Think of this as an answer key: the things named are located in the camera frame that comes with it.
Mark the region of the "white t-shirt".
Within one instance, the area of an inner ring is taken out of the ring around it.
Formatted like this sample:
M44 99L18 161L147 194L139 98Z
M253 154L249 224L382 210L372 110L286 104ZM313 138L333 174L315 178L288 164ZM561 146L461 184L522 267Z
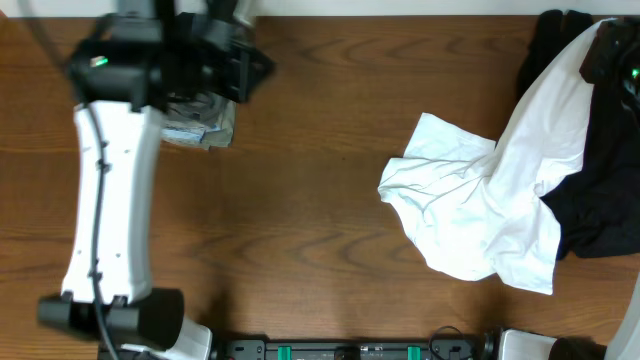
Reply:
M542 71L499 140L424 113L403 156L389 160L380 198L430 268L552 294L561 226L542 198L583 168L593 87L579 69L597 29Z

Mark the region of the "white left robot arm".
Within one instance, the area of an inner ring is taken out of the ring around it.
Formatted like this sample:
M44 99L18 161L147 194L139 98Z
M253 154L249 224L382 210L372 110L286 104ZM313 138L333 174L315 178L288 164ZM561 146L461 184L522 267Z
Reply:
M202 14L171 1L121 1L76 47L65 71L77 104L80 186L74 246L43 326L98 341L114 359L216 359L212 331L189 319L177 289L154 286L152 187L169 109L215 94L245 103L274 70L247 32L249 1Z

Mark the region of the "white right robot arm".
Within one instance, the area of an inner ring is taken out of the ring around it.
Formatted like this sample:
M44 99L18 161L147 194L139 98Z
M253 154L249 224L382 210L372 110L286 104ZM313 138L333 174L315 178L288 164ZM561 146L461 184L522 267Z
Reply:
M517 94L586 31L591 15L550 10L538 17ZM639 17L596 26L580 74L594 84L583 168L542 201L561 225L556 260L639 253ZM586 338L560 338L549 359L604 359L606 347Z

